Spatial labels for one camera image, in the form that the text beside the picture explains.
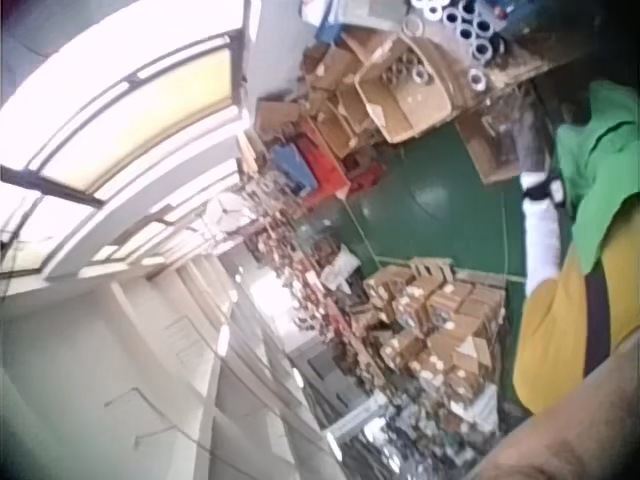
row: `tape roll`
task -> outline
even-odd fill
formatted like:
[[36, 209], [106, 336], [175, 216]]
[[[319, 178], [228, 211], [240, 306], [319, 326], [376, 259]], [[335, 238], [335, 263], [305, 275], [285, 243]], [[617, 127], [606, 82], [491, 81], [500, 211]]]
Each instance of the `tape roll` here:
[[424, 23], [415, 13], [410, 13], [402, 22], [402, 31], [409, 37], [421, 37], [424, 33]]
[[481, 38], [489, 38], [493, 35], [493, 25], [486, 18], [475, 18], [473, 29], [476, 31], [476, 35]]
[[476, 39], [476, 31], [471, 25], [461, 23], [456, 28], [456, 36], [463, 42], [473, 43]]
[[423, 8], [424, 18], [430, 22], [442, 20], [442, 6], [437, 1], [429, 1]]
[[458, 28], [461, 18], [460, 12], [454, 7], [447, 7], [442, 11], [442, 23], [449, 28]]
[[420, 63], [420, 58], [415, 52], [408, 50], [402, 54], [402, 63], [404, 63], [409, 70]]
[[458, 4], [458, 12], [460, 12], [460, 16], [469, 22], [473, 21], [473, 19], [478, 14], [476, 10], [475, 2], [471, 2], [469, 0], [460, 2]]
[[429, 83], [431, 75], [429, 75], [429, 72], [424, 65], [416, 65], [411, 70], [411, 78], [418, 85], [426, 85], [427, 83]]
[[491, 60], [493, 57], [493, 47], [489, 43], [489, 40], [485, 38], [476, 38], [473, 41], [471, 57], [482, 65]]
[[469, 79], [471, 88], [473, 88], [476, 92], [484, 92], [487, 89], [487, 77], [485, 77], [484, 73], [482, 73], [480, 70], [472, 68], [471, 70], [469, 70], [469, 75], [467, 78]]

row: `yellow shirt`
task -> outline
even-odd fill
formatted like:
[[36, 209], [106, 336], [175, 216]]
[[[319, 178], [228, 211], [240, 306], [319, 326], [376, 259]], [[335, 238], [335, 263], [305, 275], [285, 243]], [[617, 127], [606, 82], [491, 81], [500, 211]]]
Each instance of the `yellow shirt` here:
[[[611, 352], [640, 326], [640, 209], [637, 198], [616, 215], [604, 241]], [[585, 276], [571, 247], [560, 275], [527, 299], [513, 382], [533, 413], [556, 404], [584, 378], [587, 346]]]

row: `hand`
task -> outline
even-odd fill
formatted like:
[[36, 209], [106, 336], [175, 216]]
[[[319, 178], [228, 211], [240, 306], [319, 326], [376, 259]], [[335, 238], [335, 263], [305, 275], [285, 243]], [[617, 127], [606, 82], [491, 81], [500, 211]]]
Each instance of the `hand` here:
[[512, 134], [520, 171], [544, 172], [547, 158], [542, 108], [530, 89], [515, 95], [517, 98], [512, 110]]

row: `person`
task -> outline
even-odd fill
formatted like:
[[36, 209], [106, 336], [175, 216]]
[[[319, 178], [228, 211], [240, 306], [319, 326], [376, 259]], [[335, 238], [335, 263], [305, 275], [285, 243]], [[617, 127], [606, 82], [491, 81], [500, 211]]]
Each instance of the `person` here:
[[[534, 414], [633, 342], [640, 326], [638, 97], [597, 81], [589, 98], [589, 123], [561, 126], [556, 135], [564, 189], [545, 168], [544, 119], [532, 95], [521, 95], [513, 110], [527, 269], [513, 383]], [[563, 201], [575, 221], [560, 269], [556, 205]]]
[[[566, 191], [546, 171], [531, 96], [514, 108], [527, 300], [513, 380], [536, 415], [466, 480], [640, 478], [638, 97], [610, 82], [589, 93], [589, 123], [556, 137]], [[562, 200], [575, 223], [560, 269]]]
[[465, 480], [640, 478], [639, 379], [635, 339], [502, 440]]

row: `white sleeve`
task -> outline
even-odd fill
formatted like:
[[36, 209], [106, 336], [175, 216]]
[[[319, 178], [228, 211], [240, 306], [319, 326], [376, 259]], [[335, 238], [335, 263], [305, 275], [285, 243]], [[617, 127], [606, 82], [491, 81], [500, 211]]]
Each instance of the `white sleeve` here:
[[[520, 175], [523, 189], [530, 188], [546, 178], [543, 172], [524, 172]], [[558, 212], [551, 199], [522, 202], [525, 223], [527, 297], [545, 280], [560, 272], [560, 225]]]

